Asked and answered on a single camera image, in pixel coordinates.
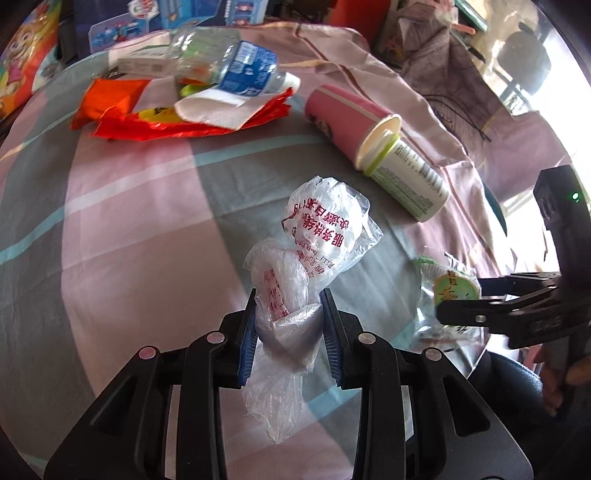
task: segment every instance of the plastic bottle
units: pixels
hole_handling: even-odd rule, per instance
[[[298,77],[279,69],[275,53],[240,40],[231,28],[180,28],[173,34],[168,56],[176,59],[177,75],[238,95],[300,87]]]

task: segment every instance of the paper cup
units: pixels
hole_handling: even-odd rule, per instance
[[[318,87],[306,102],[306,117],[314,122],[357,170],[386,130],[400,131],[399,115],[334,85]]]

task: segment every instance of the cartoon poster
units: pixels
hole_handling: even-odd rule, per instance
[[[44,0],[0,56],[0,119],[17,109],[59,69],[55,50],[61,0]]]

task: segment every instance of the toy box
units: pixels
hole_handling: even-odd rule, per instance
[[[268,0],[74,0],[79,58],[148,32],[200,25],[262,23]]]

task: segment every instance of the snack packet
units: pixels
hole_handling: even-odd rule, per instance
[[[443,325],[437,320],[436,308],[443,300],[477,300],[480,284],[476,272],[448,253],[427,249],[417,258],[421,274],[421,296],[417,305],[417,330],[413,350],[436,346],[453,350],[466,342],[478,341],[481,327]]]

